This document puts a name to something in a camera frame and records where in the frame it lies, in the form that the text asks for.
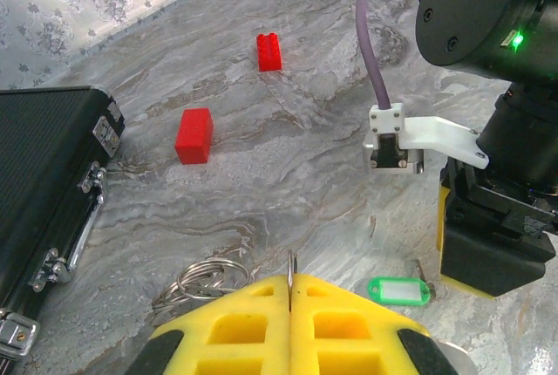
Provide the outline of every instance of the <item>marble surface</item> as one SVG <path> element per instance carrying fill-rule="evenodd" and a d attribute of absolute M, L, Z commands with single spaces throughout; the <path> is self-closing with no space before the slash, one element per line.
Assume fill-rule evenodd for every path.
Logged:
<path fill-rule="evenodd" d="M 364 173 L 373 92 L 354 25 L 356 0 L 190 0 L 167 10 L 52 84 L 110 89 L 127 119 L 109 167 L 111 193 L 76 279 L 44 309 L 18 373 L 122 373 L 151 331 L 150 303 L 193 261 L 221 255 L 256 278 L 299 269 L 364 294 L 373 276 L 436 278 L 442 155 L 420 176 Z M 417 0 L 371 0 L 370 27 L 394 100 L 481 128 L 506 84 L 428 65 L 414 42 Z M 259 73 L 255 36 L 275 31 L 284 71 Z M 208 106 L 207 165 L 182 166 L 182 110 Z M 556 373 L 558 268 L 489 301 L 450 290 L 397 308 L 462 345 L 482 374 Z"/>

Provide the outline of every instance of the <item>black briefcase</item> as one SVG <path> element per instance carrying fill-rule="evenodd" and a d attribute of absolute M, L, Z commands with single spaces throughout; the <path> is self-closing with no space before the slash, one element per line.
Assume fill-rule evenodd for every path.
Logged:
<path fill-rule="evenodd" d="M 99 88 L 0 92 L 0 375 L 29 354 L 49 291 L 71 280 L 123 131 Z"/>

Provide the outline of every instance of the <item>green key tag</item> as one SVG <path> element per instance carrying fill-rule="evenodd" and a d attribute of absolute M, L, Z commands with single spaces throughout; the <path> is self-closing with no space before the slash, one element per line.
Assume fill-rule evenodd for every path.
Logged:
<path fill-rule="evenodd" d="M 412 277 L 375 277 L 368 283 L 368 294 L 383 305 L 423 306 L 430 301 L 426 283 Z"/>

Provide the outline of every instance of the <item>yellow plastic part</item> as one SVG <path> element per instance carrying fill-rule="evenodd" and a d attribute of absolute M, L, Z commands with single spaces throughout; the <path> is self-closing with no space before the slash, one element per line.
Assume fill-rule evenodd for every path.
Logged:
<path fill-rule="evenodd" d="M 272 276 L 162 325 L 184 332 L 164 375 L 418 375 L 397 331 L 423 326 L 313 276 Z"/>
<path fill-rule="evenodd" d="M 442 257 L 444 255 L 444 239 L 445 239 L 445 227 L 446 227 L 446 200 L 447 196 L 450 194 L 450 189 L 440 185 L 439 187 L 439 199 L 438 199 L 438 238 L 436 240 L 436 249 L 440 252 L 439 254 L 439 269 L 440 269 L 440 281 L 447 285 L 453 286 L 457 290 L 464 291 L 468 294 L 476 295 L 477 297 L 483 297 L 488 299 L 494 299 L 492 295 L 483 292 L 482 290 L 477 290 L 472 286 L 464 284 L 460 281 L 456 281 L 449 276 L 441 273 L 442 270 Z"/>

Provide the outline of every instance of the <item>red lego brick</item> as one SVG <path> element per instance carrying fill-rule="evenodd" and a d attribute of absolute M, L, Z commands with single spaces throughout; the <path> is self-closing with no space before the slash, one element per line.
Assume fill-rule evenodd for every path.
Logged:
<path fill-rule="evenodd" d="M 207 163 L 213 135 L 211 112 L 207 108 L 187 109 L 182 114 L 174 149 L 182 164 Z"/>
<path fill-rule="evenodd" d="M 258 64 L 261 72 L 274 72 L 282 69 L 281 48 L 275 33 L 258 35 Z"/>

